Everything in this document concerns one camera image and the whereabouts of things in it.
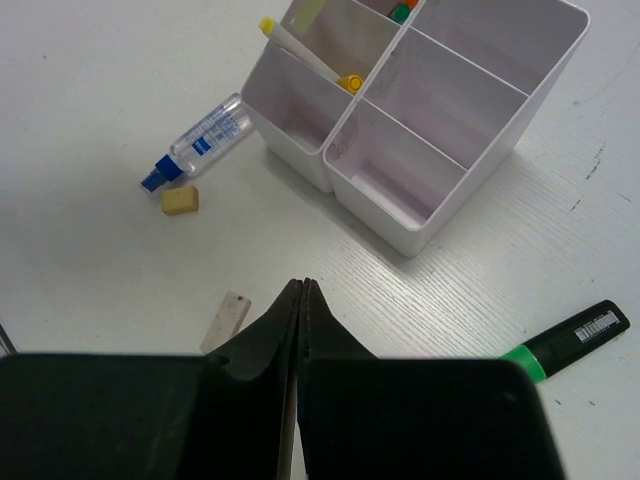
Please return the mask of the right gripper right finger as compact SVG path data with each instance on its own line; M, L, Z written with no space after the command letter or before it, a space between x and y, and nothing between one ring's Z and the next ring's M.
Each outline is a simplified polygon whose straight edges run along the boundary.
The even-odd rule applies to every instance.
M499 359L381 359L303 284L298 424L311 479L561 479L533 383Z

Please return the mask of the yellow capped white marker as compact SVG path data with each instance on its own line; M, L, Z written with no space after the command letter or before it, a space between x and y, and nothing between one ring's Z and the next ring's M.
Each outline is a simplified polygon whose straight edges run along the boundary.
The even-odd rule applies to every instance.
M356 74L343 76L337 79L337 84L351 95L356 95L364 84L364 80Z

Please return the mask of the long white yellow marker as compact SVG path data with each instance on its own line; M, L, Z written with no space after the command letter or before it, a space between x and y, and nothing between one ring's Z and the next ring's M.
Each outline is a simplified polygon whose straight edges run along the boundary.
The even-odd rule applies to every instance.
M272 42L294 55L326 79L337 83L340 76L315 53L271 17L263 17L259 29Z

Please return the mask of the thin yellow marker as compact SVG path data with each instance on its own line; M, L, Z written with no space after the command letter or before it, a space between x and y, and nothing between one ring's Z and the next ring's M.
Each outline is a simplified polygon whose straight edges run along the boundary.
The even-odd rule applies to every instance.
M306 32L326 5L326 0L304 0L291 20L291 27L298 33Z

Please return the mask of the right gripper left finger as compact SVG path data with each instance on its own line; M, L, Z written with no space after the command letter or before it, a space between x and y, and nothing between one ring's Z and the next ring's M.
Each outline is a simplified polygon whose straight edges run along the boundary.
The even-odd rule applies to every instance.
M18 354L1 362L5 479L286 479L303 284L195 356Z

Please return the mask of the green black highlighter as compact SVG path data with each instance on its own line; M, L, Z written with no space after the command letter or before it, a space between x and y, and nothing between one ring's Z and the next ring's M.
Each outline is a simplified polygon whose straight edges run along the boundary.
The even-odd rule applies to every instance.
M611 300L603 300L502 355L541 383L616 339L630 321Z

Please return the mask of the clear blue spray bottle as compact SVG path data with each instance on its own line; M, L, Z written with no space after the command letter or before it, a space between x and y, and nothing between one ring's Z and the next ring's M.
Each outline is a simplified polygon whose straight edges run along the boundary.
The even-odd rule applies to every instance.
M196 177L217 163L253 129L239 93L233 93L176 139L140 182L147 193Z

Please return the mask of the green capped pen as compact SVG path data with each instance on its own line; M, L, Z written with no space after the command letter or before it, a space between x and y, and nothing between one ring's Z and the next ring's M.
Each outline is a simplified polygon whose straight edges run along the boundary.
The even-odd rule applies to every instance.
M410 16L411 7L405 3L398 3L389 13L388 17L394 22L402 25Z

